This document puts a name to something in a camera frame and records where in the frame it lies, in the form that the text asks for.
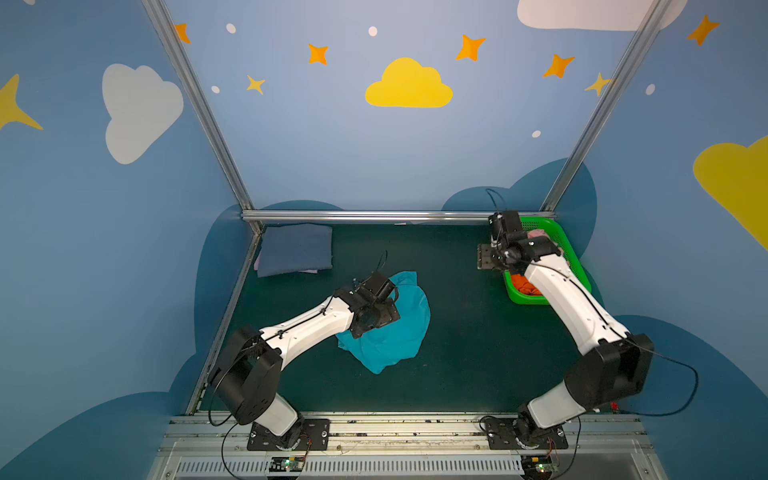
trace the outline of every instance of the folded blue cloth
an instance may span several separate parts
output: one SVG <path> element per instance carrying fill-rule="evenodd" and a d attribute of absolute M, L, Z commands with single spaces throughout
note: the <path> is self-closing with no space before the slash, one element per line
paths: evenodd
<path fill-rule="evenodd" d="M 340 349 L 352 353 L 377 375 L 387 366 L 415 357 L 429 326 L 429 304 L 424 291 L 416 285 L 416 272 L 401 272 L 389 279 L 397 286 L 395 306 L 400 320 L 365 332 L 358 339 L 352 338 L 349 330 L 336 335 Z"/>
<path fill-rule="evenodd" d="M 258 277 L 331 268 L 331 227 L 302 223 L 267 227 L 261 237 Z"/>

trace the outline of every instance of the aluminum frame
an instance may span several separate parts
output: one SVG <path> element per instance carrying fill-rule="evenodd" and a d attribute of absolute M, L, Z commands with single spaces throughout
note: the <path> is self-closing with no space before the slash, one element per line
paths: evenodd
<path fill-rule="evenodd" d="M 492 415 L 516 416 L 509 413 Z M 328 445 L 325 452 L 310 453 L 310 463 L 302 476 L 348 478 L 366 476 L 382 478 L 419 476 L 442 478 L 516 478 L 515 460 L 520 455 L 547 455 L 548 450 L 490 450 L 478 420 L 485 412 L 307 412 L 311 418 L 331 420 Z M 214 413 L 214 421 L 222 422 L 225 412 Z M 591 464 L 592 469 L 603 468 L 606 458 L 621 458 L 630 477 L 643 480 L 667 480 L 641 419 L 636 415 L 588 413 L 581 417 L 579 440 L 581 467 Z M 229 478 L 221 468 L 221 441 L 233 420 L 213 427 L 204 413 L 174 417 L 158 449 L 148 480 L 169 478 Z M 566 423 L 564 430 L 571 440 L 569 449 L 560 451 L 561 461 L 567 465 L 575 452 L 573 439 L 579 424 Z M 286 456 L 285 452 L 249 452 L 246 442 L 250 425 L 236 425 L 227 436 L 223 454 L 236 475 L 244 478 L 282 476 L 266 472 L 266 464 L 273 456 Z M 451 468 L 435 467 L 431 462 L 454 461 Z M 392 462 L 422 462 L 418 468 L 392 469 Z M 462 462 L 456 468 L 455 462 Z M 368 462 L 366 467 L 360 463 Z M 500 465 L 511 462 L 512 465 Z M 580 473 L 577 466 L 569 472 L 574 480 L 593 478 Z"/>
<path fill-rule="evenodd" d="M 192 391 L 190 401 L 187 404 L 187 410 L 185 411 L 187 415 L 195 413 L 200 407 L 200 403 L 203 401 L 203 394 L 205 390 L 204 387 L 207 382 L 208 372 L 211 368 L 213 368 L 214 364 L 216 363 L 216 359 L 219 356 L 219 351 L 221 351 L 221 346 L 224 343 L 224 337 L 227 334 L 227 330 L 230 328 L 232 314 L 234 313 L 235 307 L 237 306 L 237 301 L 240 299 L 240 292 L 243 291 L 245 279 L 248 276 L 248 271 L 250 270 L 250 266 L 253 263 L 253 258 L 256 256 L 256 250 L 258 249 L 260 241 L 261 233 L 254 233 L 253 240 L 251 240 L 250 247 L 248 247 L 248 252 L 245 256 L 245 262 L 243 263 L 242 268 L 240 268 L 240 275 L 237 277 L 237 282 L 235 283 L 235 287 L 232 290 L 232 296 L 230 297 L 230 301 L 227 304 L 227 309 L 224 310 L 224 317 L 221 320 L 219 329 L 216 332 L 216 336 L 214 337 L 214 342 L 211 344 L 210 350 L 208 351 L 208 357 L 205 359 L 205 364 L 203 365 L 203 369 L 200 371 L 200 375 L 197 377 L 197 383 L 195 384 L 194 390 Z"/>
<path fill-rule="evenodd" d="M 179 75 L 179 80 L 184 86 L 184 90 L 187 91 L 189 101 L 194 107 L 197 117 L 200 119 L 200 125 L 202 125 L 210 146 L 214 149 L 214 153 L 219 159 L 224 174 L 227 175 L 227 180 L 232 186 L 232 191 L 235 193 L 240 207 L 243 210 L 252 209 L 253 204 L 250 201 L 243 178 L 240 176 L 240 171 L 237 170 L 237 165 L 219 129 L 214 113 L 205 99 L 200 82 L 197 80 L 197 75 L 194 73 L 194 68 L 192 68 L 181 40 L 179 40 L 173 19 L 165 2 L 163 0 L 141 1 L 147 10 L 152 25 L 154 25 L 154 29 L 157 31 L 157 35 L 163 42 L 171 64 L 173 64 L 176 73 Z"/>
<path fill-rule="evenodd" d="M 245 221 L 488 222 L 493 212 L 378 210 L 245 210 Z M 520 212 L 521 217 L 554 218 L 554 212 Z"/>
<path fill-rule="evenodd" d="M 605 93 L 601 95 L 597 107 L 595 107 L 587 122 L 587 126 L 581 132 L 581 136 L 576 142 L 576 146 L 565 161 L 565 165 L 563 165 L 560 174 L 555 179 L 552 188 L 544 199 L 544 203 L 541 204 L 542 211 L 552 212 L 560 202 L 563 194 L 568 189 L 568 185 L 571 184 L 574 175 L 576 175 L 578 168 L 584 163 L 589 150 L 592 148 L 595 140 L 597 140 L 598 135 L 600 135 L 605 122 L 607 122 L 608 117 L 611 116 L 611 112 L 613 112 L 616 104 L 619 102 L 621 94 L 627 89 L 630 80 L 648 53 L 651 44 L 654 43 L 656 35 L 661 30 L 661 20 L 671 2 L 672 0 L 655 0 L 649 7 L 645 18 L 640 23 L 639 29 L 624 52 L 624 56 L 619 61 L 611 83 L 608 84 Z"/>

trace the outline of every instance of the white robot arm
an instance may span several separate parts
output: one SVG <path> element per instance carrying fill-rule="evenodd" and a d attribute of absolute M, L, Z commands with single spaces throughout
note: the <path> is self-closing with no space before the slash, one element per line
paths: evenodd
<path fill-rule="evenodd" d="M 518 213 L 491 216 L 491 245 L 478 249 L 478 267 L 525 272 L 549 301 L 582 357 L 544 395 L 518 408 L 515 435 L 523 448 L 546 444 L 563 422 L 607 402 L 638 394 L 653 356 L 645 335 L 633 336 L 581 285 L 547 237 L 528 238 Z"/>
<path fill-rule="evenodd" d="M 338 289 L 320 305 L 275 326 L 238 329 L 208 376 L 214 393 L 241 425 L 256 422 L 282 448 L 294 445 L 303 419 L 277 394 L 280 373 L 297 356 L 331 335 L 349 330 L 354 338 L 400 318 L 397 289 L 379 272 L 355 288 Z"/>

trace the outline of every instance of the teal cloth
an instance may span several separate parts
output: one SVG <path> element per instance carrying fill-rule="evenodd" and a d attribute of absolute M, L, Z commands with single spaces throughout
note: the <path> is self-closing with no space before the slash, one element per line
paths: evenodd
<path fill-rule="evenodd" d="M 395 306 L 400 320 L 363 333 L 358 339 L 352 338 L 349 330 L 336 335 L 339 348 L 352 353 L 376 375 L 402 359 L 415 357 L 429 326 L 429 304 L 416 284 L 416 272 L 400 272 L 389 279 L 397 286 Z"/>

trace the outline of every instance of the green basket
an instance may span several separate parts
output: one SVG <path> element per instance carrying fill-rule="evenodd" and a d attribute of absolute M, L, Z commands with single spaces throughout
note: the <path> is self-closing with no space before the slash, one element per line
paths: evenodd
<path fill-rule="evenodd" d="M 520 221 L 523 224 L 523 228 L 526 230 L 536 230 L 538 228 L 544 229 L 544 231 L 547 232 L 547 235 L 549 235 L 549 238 L 563 249 L 564 257 L 571 265 L 571 271 L 576 278 L 578 278 L 589 293 L 592 293 L 592 285 L 590 285 L 589 280 L 587 280 L 587 274 L 584 273 L 584 269 L 581 267 L 581 263 L 576 257 L 574 248 L 571 247 L 571 242 L 568 241 L 568 238 L 565 236 L 565 232 L 560 225 L 552 219 L 542 217 L 523 217 Z M 549 305 L 549 302 L 543 296 L 525 295 L 518 292 L 515 286 L 512 285 L 512 278 L 509 271 L 504 272 L 504 283 L 507 285 L 509 299 L 515 303 L 521 305 Z"/>

